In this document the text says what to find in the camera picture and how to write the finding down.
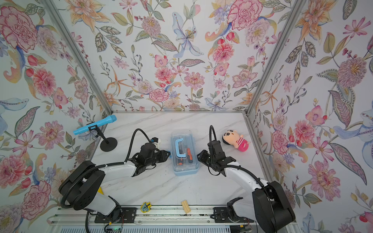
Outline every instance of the wooden block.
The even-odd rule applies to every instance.
[[[188,203],[187,203],[186,200],[182,201],[182,202],[181,202],[181,205],[183,206],[184,211],[185,211],[186,214],[189,213],[189,212],[191,211],[190,208],[189,208],[189,205],[188,205]]]

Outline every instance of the wall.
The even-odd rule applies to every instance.
[[[291,7],[291,0],[54,3],[81,37],[114,111],[245,109]]]
[[[305,233],[373,232],[372,7],[308,0],[250,115]]]
[[[0,4],[0,232],[45,232],[102,113],[39,1]]]

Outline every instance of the black mounting plate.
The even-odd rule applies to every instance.
[[[122,217],[120,217],[120,220],[118,223],[134,223],[135,217],[136,217],[136,209],[137,208],[134,208],[134,207],[130,207],[130,208],[122,207],[123,219]],[[101,213],[98,213],[98,215],[96,216],[94,220],[94,223],[109,223],[109,222],[110,220],[106,219],[106,217]]]
[[[228,210],[227,210],[227,207],[214,207],[214,219],[215,219],[215,223],[231,223],[232,221],[228,218]],[[242,218],[242,217],[238,217],[238,219],[236,219],[234,221],[235,223],[247,223],[247,220]]]

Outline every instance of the cartoon character doll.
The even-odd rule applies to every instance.
[[[223,142],[227,145],[233,145],[239,151],[246,151],[249,148],[249,143],[244,139],[243,135],[239,135],[236,130],[228,130],[223,135]]]

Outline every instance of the table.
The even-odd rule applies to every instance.
[[[235,158],[242,167],[263,178],[252,143],[246,152],[240,152],[231,145],[222,142],[222,135],[227,130],[237,130],[251,142],[242,113],[118,113],[117,121],[108,124],[104,132],[106,137],[118,140],[118,146],[103,152],[100,147],[93,155],[92,162],[100,165],[124,161],[129,143],[136,128],[144,130],[149,138],[161,140],[160,149],[171,150],[171,133],[178,130],[190,131],[195,141],[196,153],[203,149],[208,151],[209,127],[215,128],[217,139],[221,141],[226,156]],[[140,151],[146,143],[141,132],[137,132],[130,157]],[[187,200],[189,205],[226,205],[238,196],[251,195],[237,183],[223,175],[212,176],[205,165],[200,163],[196,174],[176,176],[173,172],[172,159],[158,163],[152,170],[146,170],[136,177],[111,180],[101,185],[105,195],[110,195],[121,205],[181,205]]]

